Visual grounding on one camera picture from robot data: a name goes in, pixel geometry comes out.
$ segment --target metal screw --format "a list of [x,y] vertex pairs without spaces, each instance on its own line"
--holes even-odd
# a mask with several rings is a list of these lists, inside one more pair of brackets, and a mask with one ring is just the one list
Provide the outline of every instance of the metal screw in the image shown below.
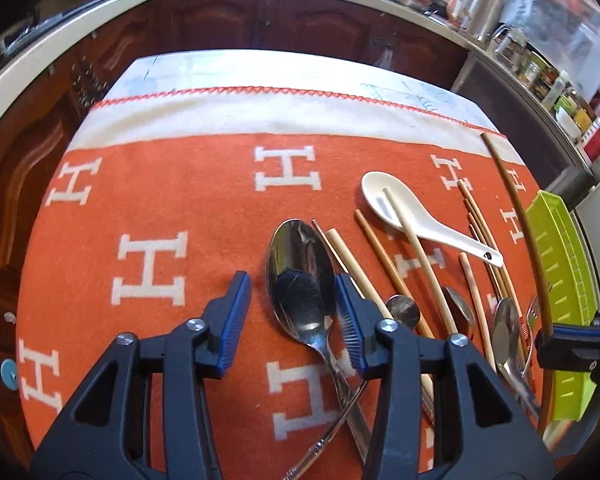
[[456,346],[467,346],[469,344],[469,338],[464,334],[452,334],[449,337],[452,345]]
[[199,317],[194,317],[187,321],[187,328],[192,332],[200,332],[205,327],[205,321]]
[[398,330],[398,324],[393,319],[383,319],[378,323],[378,326],[383,332],[395,332]]
[[118,334],[116,337],[116,343],[122,346],[129,346],[135,339],[136,336],[134,336],[131,332],[123,332],[122,334]]

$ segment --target table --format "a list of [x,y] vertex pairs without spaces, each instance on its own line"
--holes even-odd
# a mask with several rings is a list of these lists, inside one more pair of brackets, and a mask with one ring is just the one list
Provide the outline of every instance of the table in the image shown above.
[[[169,332],[223,295],[241,269],[251,275],[253,299],[234,367],[207,385],[213,432],[226,479],[280,478],[338,411],[319,358],[283,335],[269,304],[264,260],[282,221],[316,218],[325,230],[336,227],[388,298],[392,284],[353,217],[360,208],[434,332],[445,335],[414,251],[364,203],[360,178],[367,171],[398,176],[433,216],[469,234],[462,178],[526,311],[534,295],[528,255],[479,138],[483,131],[491,133],[528,205],[538,187],[507,139],[475,104],[431,85],[286,52],[136,60],[77,132],[30,240],[17,339],[33,443],[40,443],[116,334]],[[469,300],[458,251],[426,240],[423,245],[440,282]],[[472,263],[483,301],[493,308],[487,271],[480,261]],[[474,343],[481,348],[477,332]],[[356,382],[337,331],[331,343]],[[362,399],[370,423],[377,392],[372,384]],[[154,397],[157,406],[160,395]],[[157,416],[155,422],[157,444]],[[432,440],[424,425],[423,469],[432,463]],[[159,445],[152,459],[164,466]],[[345,426],[307,478],[359,478],[360,472]]]

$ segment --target kitchen appliance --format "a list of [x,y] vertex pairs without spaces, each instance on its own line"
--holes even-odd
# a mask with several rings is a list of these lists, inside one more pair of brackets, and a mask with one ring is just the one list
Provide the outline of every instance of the kitchen appliance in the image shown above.
[[503,8],[502,0],[464,0],[458,13],[460,27],[474,43],[486,48]]

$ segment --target bottle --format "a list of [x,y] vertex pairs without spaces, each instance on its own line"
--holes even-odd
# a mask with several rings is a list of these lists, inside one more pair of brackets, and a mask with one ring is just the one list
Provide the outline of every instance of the bottle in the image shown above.
[[542,108],[545,110],[551,110],[554,107],[555,102],[558,100],[558,97],[562,95],[564,89],[567,88],[567,83],[569,82],[569,74],[563,70],[560,72],[560,75],[555,79],[554,85],[549,90],[549,93],[542,100]]

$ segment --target spoon handle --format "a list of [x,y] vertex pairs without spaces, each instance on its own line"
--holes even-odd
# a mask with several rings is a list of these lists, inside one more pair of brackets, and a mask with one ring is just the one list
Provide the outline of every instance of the spoon handle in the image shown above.
[[302,457],[302,460],[293,466],[289,471],[286,472],[283,480],[294,480],[300,478],[306,471],[311,467],[318,457],[324,451],[325,446],[333,440],[333,437],[338,433],[338,430],[344,423],[344,418],[347,416],[347,413],[350,413],[350,410],[354,409],[358,406],[358,399],[362,392],[365,391],[365,387],[368,383],[366,381],[362,381],[360,386],[356,390],[356,392],[351,396],[349,401],[344,404],[340,415],[336,420],[334,420],[327,432],[322,436],[322,438],[313,444],[307,452]]
[[[349,383],[347,383],[347,379],[344,377],[340,365],[336,361],[336,358],[328,345],[326,351],[322,354],[322,357],[331,373],[333,383],[336,386],[338,401],[340,402],[340,405],[344,407],[352,396]],[[351,408],[349,416],[347,417],[347,424],[353,435],[353,440],[356,442],[356,447],[358,448],[362,462],[366,462],[366,454],[369,451],[369,444],[371,442],[371,430],[366,423],[365,414],[362,412],[362,408],[358,403]]]

